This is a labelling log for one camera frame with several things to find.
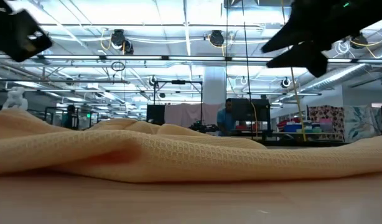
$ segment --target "person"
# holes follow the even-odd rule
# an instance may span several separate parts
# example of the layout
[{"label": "person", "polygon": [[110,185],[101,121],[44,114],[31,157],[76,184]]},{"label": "person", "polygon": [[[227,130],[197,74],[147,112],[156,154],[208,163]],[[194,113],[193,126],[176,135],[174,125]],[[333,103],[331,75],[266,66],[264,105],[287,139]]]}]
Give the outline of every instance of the person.
[{"label": "person", "polygon": [[74,124],[73,119],[76,118],[75,114],[75,106],[74,105],[68,105],[67,106],[67,113],[63,115],[62,117],[62,126],[64,128],[69,129],[76,129],[76,124]]},{"label": "person", "polygon": [[231,115],[231,99],[226,100],[226,107],[217,113],[217,126],[220,136],[230,136],[235,129],[235,120]]}]

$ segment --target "man in blue shirt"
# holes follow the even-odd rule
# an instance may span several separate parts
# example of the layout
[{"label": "man in blue shirt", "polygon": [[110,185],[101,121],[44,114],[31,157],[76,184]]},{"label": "man in blue shirt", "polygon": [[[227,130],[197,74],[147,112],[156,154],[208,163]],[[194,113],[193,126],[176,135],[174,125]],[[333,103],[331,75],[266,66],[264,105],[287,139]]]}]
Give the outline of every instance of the man in blue shirt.
[{"label": "man in blue shirt", "polygon": [[235,120],[231,115],[231,99],[226,100],[226,108],[217,113],[217,126],[220,130],[220,136],[229,136],[235,129]]}]

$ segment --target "blue shirt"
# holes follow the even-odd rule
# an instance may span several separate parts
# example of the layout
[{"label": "blue shirt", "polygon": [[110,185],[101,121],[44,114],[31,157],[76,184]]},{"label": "blue shirt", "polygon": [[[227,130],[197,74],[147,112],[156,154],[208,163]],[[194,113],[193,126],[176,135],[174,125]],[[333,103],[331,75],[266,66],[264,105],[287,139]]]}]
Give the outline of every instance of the blue shirt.
[{"label": "blue shirt", "polygon": [[[218,111],[217,123],[224,124],[224,127],[226,128],[227,131],[232,131],[235,129],[235,121],[233,120],[231,113],[227,113],[225,108]],[[221,131],[219,132],[219,135],[225,136],[225,134],[222,133]]]}]

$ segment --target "yellow cable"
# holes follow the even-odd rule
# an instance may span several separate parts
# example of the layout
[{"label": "yellow cable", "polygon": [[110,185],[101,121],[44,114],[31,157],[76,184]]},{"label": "yellow cable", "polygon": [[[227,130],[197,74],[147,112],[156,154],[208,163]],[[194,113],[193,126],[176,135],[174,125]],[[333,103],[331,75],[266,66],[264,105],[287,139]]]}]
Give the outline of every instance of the yellow cable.
[{"label": "yellow cable", "polygon": [[373,54],[373,52],[371,51],[371,49],[369,48],[369,47],[366,47],[367,49],[368,49],[368,51],[371,53],[371,55],[374,57],[374,58],[376,58],[376,59],[378,59],[379,57],[377,57],[375,54]]},{"label": "yellow cable", "polygon": [[[281,5],[282,5],[282,16],[284,18],[284,24],[285,24],[286,20],[285,20],[285,10],[284,10],[284,0],[281,0]],[[296,103],[297,103],[297,110],[299,112],[300,122],[302,123],[303,141],[306,141],[307,139],[305,137],[303,116],[302,116],[302,111],[300,110],[300,100],[299,100],[299,96],[297,95],[297,88],[296,88],[295,76],[293,73],[293,67],[291,67],[291,74],[292,74],[293,90],[295,92],[295,98],[296,98]]]},{"label": "yellow cable", "polygon": [[[379,34],[380,36],[382,36],[382,34],[380,34],[377,30],[374,30],[377,34]],[[376,43],[373,43],[373,44],[360,44],[360,43],[357,43],[357,42],[354,42],[352,40],[350,40],[351,43],[355,44],[355,45],[359,45],[359,46],[363,46],[363,47],[371,47],[371,46],[375,46],[376,44],[380,44],[382,43],[382,39]]]},{"label": "yellow cable", "polygon": [[254,104],[252,102],[251,104],[254,111],[254,122],[256,122],[256,139],[258,139],[258,116],[256,115],[256,108],[254,107]]},{"label": "yellow cable", "polygon": [[[103,29],[103,33],[101,34],[101,38],[104,37],[104,33],[105,33],[105,30]],[[103,40],[102,40],[102,39],[100,40],[100,44],[101,44],[101,47],[102,47],[104,50],[109,50],[109,48],[111,47],[111,38],[109,38],[109,46],[108,46],[108,48],[105,47],[105,46],[103,45]]]}]

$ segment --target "patterned curtain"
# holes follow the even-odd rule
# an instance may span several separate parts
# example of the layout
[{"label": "patterned curtain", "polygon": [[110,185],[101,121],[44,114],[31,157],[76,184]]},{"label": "patterned curtain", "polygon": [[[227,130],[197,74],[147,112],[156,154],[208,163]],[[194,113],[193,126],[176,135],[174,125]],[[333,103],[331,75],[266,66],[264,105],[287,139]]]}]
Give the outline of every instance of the patterned curtain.
[{"label": "patterned curtain", "polygon": [[332,121],[332,133],[323,134],[320,140],[340,140],[344,141],[344,109],[329,105],[309,107],[309,118],[313,123],[320,123],[320,119],[330,119]]}]

